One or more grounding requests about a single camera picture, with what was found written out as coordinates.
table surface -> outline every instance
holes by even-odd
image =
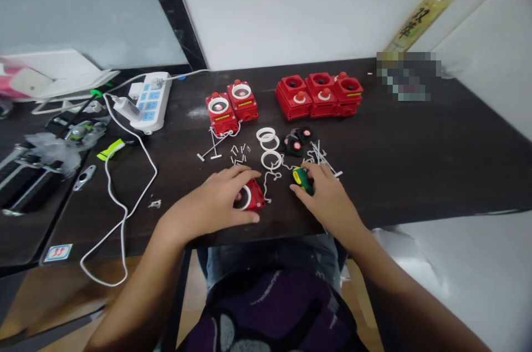
[[[34,108],[33,103],[15,104],[11,116],[0,121],[0,160],[13,151],[15,143],[24,141],[24,135],[45,131],[44,125],[52,115],[32,115]],[[38,212],[19,217],[0,213],[0,267],[38,261],[69,190],[70,180],[66,180]]]
[[[159,175],[136,213],[127,221],[126,253],[142,254],[158,219],[179,198],[199,186],[212,172],[231,165],[233,144],[248,144],[247,164],[262,174],[263,150],[255,132],[273,127],[279,135],[311,126],[368,228],[532,207],[532,149],[527,139],[456,80],[435,79],[432,101],[397,102],[368,76],[374,59],[286,65],[282,67],[202,73],[174,81],[163,129],[146,146]],[[357,115],[351,118],[286,121],[274,96],[280,78],[299,74],[346,71],[362,80],[365,91]],[[219,160],[200,162],[197,153],[211,146],[205,97],[224,91],[234,79],[249,82],[259,119],[243,123],[240,134],[222,142]],[[116,136],[105,136],[105,149]],[[287,157],[288,165],[301,159]],[[93,151],[85,166],[96,164],[93,179],[72,193],[48,242],[48,247],[73,244],[68,261],[79,260],[123,216],[107,194],[104,163]],[[153,174],[141,147],[127,147],[110,163],[114,190],[129,207]],[[260,223],[225,229],[194,240],[189,247],[301,236],[322,227],[288,186],[291,175],[282,168],[276,182],[268,176],[271,205],[259,211]],[[159,209],[148,208],[161,200]],[[116,231],[91,257],[120,255]]]

person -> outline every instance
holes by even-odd
[[[296,185],[290,189],[330,235],[209,248],[207,303],[178,351],[366,350],[340,297],[333,236],[376,290],[409,349],[489,350],[380,247],[328,167],[307,162],[303,168],[314,179],[314,195]],[[224,169],[161,217],[86,351],[153,350],[172,306],[185,245],[206,233],[258,223],[258,213],[237,211],[233,202],[259,176],[246,166]]]

purple cloth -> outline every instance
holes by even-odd
[[[327,282],[296,270],[244,272],[216,284],[178,351],[365,351]]]

red junction box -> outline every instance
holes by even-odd
[[[238,120],[247,122],[259,118],[257,102],[247,82],[236,79],[232,85],[227,86],[227,95]]]
[[[332,88],[338,103],[334,116],[353,116],[362,100],[364,89],[356,78],[348,78],[345,72],[334,79]]]
[[[239,211],[257,211],[264,208],[266,202],[259,184],[255,179],[248,181],[238,192],[233,207]]]
[[[218,137],[230,130],[238,131],[238,120],[234,116],[227,93],[213,93],[212,96],[205,98],[205,102],[211,118],[211,125]]]
[[[312,100],[299,75],[281,79],[275,89],[275,96],[288,120],[309,115]]]
[[[328,73],[310,74],[305,83],[312,97],[310,117],[334,116],[337,103],[336,96],[332,92],[334,79]]]

lap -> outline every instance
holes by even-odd
[[[310,272],[340,293],[338,252],[334,238],[328,234],[211,247],[207,292],[230,274],[263,267]]]

